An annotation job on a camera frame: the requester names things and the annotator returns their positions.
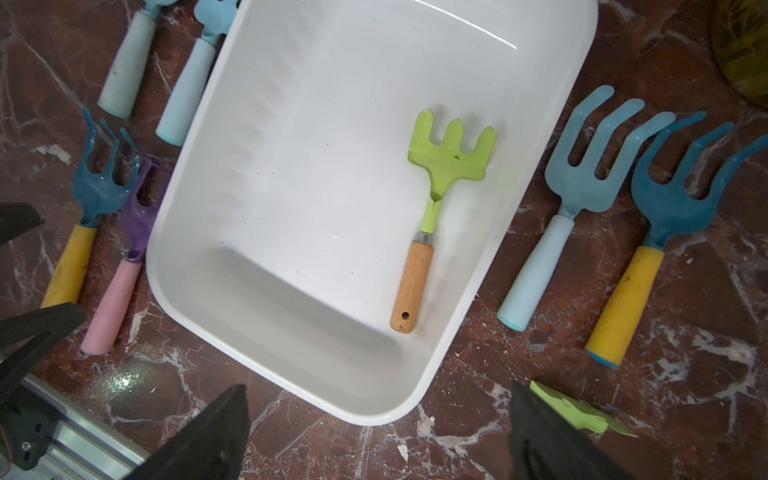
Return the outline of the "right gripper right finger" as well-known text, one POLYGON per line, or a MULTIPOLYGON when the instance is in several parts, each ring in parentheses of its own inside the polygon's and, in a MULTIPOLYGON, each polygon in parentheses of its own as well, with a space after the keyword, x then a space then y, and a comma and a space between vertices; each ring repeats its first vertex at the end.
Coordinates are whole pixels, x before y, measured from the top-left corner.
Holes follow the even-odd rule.
POLYGON ((631 479, 633 476, 533 393, 511 388, 509 450, 518 479, 631 479))

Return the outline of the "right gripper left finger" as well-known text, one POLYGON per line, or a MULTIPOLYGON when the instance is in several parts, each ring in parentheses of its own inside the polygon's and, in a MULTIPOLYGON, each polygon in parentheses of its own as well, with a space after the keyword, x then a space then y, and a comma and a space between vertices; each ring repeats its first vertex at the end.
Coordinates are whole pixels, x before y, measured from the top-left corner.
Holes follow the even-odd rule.
POLYGON ((237 479, 249 436, 246 386, 230 386, 129 479, 237 479))

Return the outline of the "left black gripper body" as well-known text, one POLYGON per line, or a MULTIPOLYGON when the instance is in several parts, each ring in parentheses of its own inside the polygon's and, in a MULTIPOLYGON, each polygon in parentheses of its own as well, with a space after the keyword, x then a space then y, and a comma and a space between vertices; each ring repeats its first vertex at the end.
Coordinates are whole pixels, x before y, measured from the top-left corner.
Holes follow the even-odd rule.
MULTIPOLYGON (((28 203, 1 203, 1 244, 44 223, 28 203)), ((40 308, 1 320, 1 346, 22 345, 1 361, 1 404, 4 404, 30 371, 58 343, 86 320, 72 303, 40 308)))

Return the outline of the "green rake orange handle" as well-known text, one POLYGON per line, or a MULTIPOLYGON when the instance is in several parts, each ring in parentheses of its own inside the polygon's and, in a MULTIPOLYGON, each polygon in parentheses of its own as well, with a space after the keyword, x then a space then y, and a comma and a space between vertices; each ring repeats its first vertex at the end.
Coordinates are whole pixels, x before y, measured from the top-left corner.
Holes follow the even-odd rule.
POLYGON ((572 398, 537 381, 531 381, 529 389, 577 430, 589 430, 597 434, 612 430, 624 436, 638 438, 637 434, 611 415, 582 400, 572 398))

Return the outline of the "purple rake pink handle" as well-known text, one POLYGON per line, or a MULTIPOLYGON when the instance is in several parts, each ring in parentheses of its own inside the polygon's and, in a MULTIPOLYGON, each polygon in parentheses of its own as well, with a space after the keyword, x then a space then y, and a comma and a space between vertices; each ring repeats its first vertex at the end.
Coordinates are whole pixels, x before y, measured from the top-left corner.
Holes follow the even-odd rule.
POLYGON ((118 265, 81 343, 80 350, 87 355, 103 355, 115 343, 146 257, 152 228, 172 175, 170 170, 162 167, 151 157, 142 155, 141 159, 143 164, 137 183, 130 190, 120 212, 120 227, 130 240, 130 248, 118 265), (139 192, 147 183, 152 170, 163 172, 167 177, 160 179, 159 198, 153 205, 145 206, 139 200, 139 192))

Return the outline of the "blue rake pink handle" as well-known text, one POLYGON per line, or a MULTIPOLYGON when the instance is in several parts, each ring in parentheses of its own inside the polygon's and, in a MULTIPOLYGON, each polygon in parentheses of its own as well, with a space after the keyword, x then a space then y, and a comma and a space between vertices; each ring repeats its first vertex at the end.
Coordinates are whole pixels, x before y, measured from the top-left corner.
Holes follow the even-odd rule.
POLYGON ((101 126, 110 137, 110 152, 104 171, 93 172, 89 161, 96 149, 97 125, 88 109, 83 110, 83 117, 88 128, 86 146, 72 181, 74 198, 82 207, 83 214, 74 226, 52 275, 41 303, 43 308, 78 301, 100 218, 122 209, 128 194, 138 182, 141 169, 140 156, 135 154, 132 156, 133 171, 128 182, 119 184, 114 180, 122 142, 109 125, 102 121, 101 126))

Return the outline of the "white storage box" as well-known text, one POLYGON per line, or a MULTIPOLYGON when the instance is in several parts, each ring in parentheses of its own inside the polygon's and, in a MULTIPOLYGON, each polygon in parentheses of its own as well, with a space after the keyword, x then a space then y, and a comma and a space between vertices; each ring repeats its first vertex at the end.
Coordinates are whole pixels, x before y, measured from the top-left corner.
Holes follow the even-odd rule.
POLYGON ((460 328, 596 33, 594 1, 244 1, 151 235, 160 307, 233 359, 361 426, 408 414, 460 328), (429 198, 407 159, 497 141, 449 190, 415 329, 390 316, 429 198))

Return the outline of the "teal rake white handle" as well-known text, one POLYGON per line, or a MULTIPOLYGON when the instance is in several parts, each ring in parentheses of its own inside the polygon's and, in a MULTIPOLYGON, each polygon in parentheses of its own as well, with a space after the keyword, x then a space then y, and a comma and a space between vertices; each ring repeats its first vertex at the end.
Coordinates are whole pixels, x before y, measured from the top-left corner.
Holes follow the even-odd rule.
POLYGON ((145 73, 150 48, 164 7, 175 0, 146 0, 132 18, 127 33, 112 62, 98 99, 106 113, 128 119, 132 113, 145 73))

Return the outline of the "teal rake light handle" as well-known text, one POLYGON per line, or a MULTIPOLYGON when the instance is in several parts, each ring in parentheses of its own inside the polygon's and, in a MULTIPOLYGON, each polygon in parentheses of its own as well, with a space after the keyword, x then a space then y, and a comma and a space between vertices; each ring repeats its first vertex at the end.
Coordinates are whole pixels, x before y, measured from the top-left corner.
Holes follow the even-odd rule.
POLYGON ((512 330, 526 330, 553 276, 574 228, 576 216, 583 210, 595 213, 608 210, 613 205, 642 144, 676 119, 674 113, 665 111, 632 130, 625 138, 607 177, 600 179, 596 176, 596 169, 611 136, 620 125, 644 108, 643 100, 631 98, 604 117, 578 165, 569 164, 569 155, 589 115, 613 94, 612 86, 600 86, 573 109, 546 166, 546 183, 561 198, 561 205, 497 312, 497 318, 512 330))

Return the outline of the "blue rake yellow handle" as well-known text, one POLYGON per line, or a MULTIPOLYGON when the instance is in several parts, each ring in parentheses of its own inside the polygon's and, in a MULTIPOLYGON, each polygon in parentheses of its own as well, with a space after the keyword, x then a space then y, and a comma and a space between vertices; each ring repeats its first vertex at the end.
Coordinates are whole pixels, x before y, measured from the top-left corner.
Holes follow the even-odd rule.
POLYGON ((738 167, 767 147, 767 137, 759 137, 725 161, 705 198, 691 197, 685 188, 686 179, 705 147, 734 130, 735 125, 726 122, 690 144, 669 182, 661 184, 652 180, 649 167, 666 140, 705 117, 706 113, 700 111, 665 127, 635 165, 631 180, 632 199, 648 220, 649 230, 585 345, 590 357, 602 365, 613 368, 621 365, 648 302, 668 240, 676 235, 705 230, 713 222, 722 194, 738 167))

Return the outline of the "green rake wooden handle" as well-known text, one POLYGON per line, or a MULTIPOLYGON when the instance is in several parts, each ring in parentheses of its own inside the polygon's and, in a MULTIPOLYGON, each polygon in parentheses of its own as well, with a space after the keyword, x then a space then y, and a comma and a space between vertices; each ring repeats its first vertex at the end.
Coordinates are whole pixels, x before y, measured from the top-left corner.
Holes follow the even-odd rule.
POLYGON ((430 191, 420 229, 408 250, 390 318, 390 327, 402 334, 411 333, 418 319, 434 256, 432 241, 442 202, 456 181, 480 181, 485 177, 497 139, 494 127, 487 126, 480 132, 474 149, 464 152, 462 120, 452 120, 439 143, 431 140, 433 126, 433 112, 429 109, 420 112, 408 149, 408 161, 428 173, 430 191))

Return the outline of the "light blue hand rake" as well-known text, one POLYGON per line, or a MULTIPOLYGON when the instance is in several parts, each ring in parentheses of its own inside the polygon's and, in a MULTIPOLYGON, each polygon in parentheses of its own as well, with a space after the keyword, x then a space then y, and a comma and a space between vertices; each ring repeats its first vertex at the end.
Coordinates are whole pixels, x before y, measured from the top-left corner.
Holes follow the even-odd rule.
POLYGON ((156 135, 171 145, 182 146, 203 96, 215 60, 217 45, 227 35, 238 13, 237 0, 199 0, 195 18, 203 25, 191 54, 163 111, 156 135))

